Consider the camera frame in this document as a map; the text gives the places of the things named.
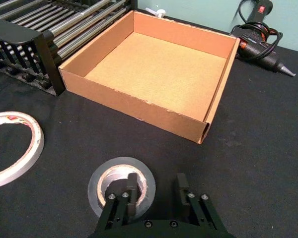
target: open cardboard box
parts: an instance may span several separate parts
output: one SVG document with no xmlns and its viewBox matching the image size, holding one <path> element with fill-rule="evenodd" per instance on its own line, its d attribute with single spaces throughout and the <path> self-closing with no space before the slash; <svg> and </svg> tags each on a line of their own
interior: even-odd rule
<svg viewBox="0 0 298 238">
<path fill-rule="evenodd" d="M 130 11 L 60 66 L 70 92 L 202 143 L 239 39 Z"/>
</svg>

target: power cord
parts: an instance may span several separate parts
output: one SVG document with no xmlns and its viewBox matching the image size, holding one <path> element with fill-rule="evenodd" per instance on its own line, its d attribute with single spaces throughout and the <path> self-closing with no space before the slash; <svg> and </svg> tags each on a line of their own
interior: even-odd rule
<svg viewBox="0 0 298 238">
<path fill-rule="evenodd" d="M 267 55 L 269 55 L 276 48 L 277 44 L 283 37 L 283 33 L 278 32 L 274 28 L 269 28 L 268 25 L 265 24 L 264 22 L 252 22 L 252 21 L 246 22 L 246 19 L 244 18 L 243 14 L 241 12 L 241 6 L 246 1 L 248 1 L 248 0 L 241 0 L 241 2 L 238 5 L 238 14 L 242 18 L 242 20 L 245 22 L 245 24 L 234 26 L 233 30 L 235 29 L 235 27 L 256 30 L 261 33 L 265 42 L 267 41 L 269 36 L 277 36 L 276 40 L 269 47 L 267 47 L 265 50 L 263 50 L 261 53 L 251 56 L 251 57 L 244 57 L 242 55 L 239 55 L 239 57 L 245 61 L 260 60 L 260 59 L 266 57 Z"/>
</svg>

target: gray duct tape roll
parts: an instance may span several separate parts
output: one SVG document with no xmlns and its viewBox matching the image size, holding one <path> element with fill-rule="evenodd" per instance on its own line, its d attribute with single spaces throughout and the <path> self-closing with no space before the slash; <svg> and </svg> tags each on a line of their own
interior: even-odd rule
<svg viewBox="0 0 298 238">
<path fill-rule="evenodd" d="M 155 196 L 155 180 L 151 171 L 139 160 L 118 157 L 99 166 L 88 184 L 89 203 L 98 218 L 106 204 L 104 195 L 109 184 L 115 180 L 127 179 L 130 173 L 137 174 L 137 184 L 141 191 L 132 220 L 139 219 L 151 207 Z"/>
<path fill-rule="evenodd" d="M 20 112 L 0 113 L 0 125 L 5 123 L 21 123 L 32 131 L 32 139 L 29 148 L 24 155 L 9 168 L 0 172 L 0 186 L 17 179 L 28 171 L 37 161 L 44 146 L 44 135 L 39 123 L 31 116 Z"/>
</svg>

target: white double-sided tape roll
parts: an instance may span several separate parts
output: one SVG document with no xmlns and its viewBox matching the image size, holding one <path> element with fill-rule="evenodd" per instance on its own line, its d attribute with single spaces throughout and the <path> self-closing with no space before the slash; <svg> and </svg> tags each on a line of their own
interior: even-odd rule
<svg viewBox="0 0 298 238">
<path fill-rule="evenodd" d="M 0 172 L 0 186 L 12 182 L 28 171 L 39 158 L 44 146 L 42 129 L 33 117 L 20 112 L 2 112 L 0 113 L 0 125 L 6 123 L 20 123 L 28 126 L 32 132 L 32 139 L 24 155 L 12 166 Z"/>
</svg>

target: black table surface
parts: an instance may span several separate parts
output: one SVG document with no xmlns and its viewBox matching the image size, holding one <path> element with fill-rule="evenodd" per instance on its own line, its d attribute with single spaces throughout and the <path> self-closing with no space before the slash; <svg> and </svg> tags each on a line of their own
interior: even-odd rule
<svg viewBox="0 0 298 238">
<path fill-rule="evenodd" d="M 80 238 L 94 231 L 87 186 L 102 163 L 143 161 L 156 180 L 148 219 L 173 216 L 187 175 L 238 238 L 298 238 L 298 52 L 279 48 L 291 78 L 236 60 L 202 145 L 70 92 L 58 97 L 0 74 L 0 112 L 32 115 L 45 136 L 35 165 L 0 187 L 0 238 Z M 0 126 L 0 170 L 26 150 L 23 125 Z"/>
</svg>

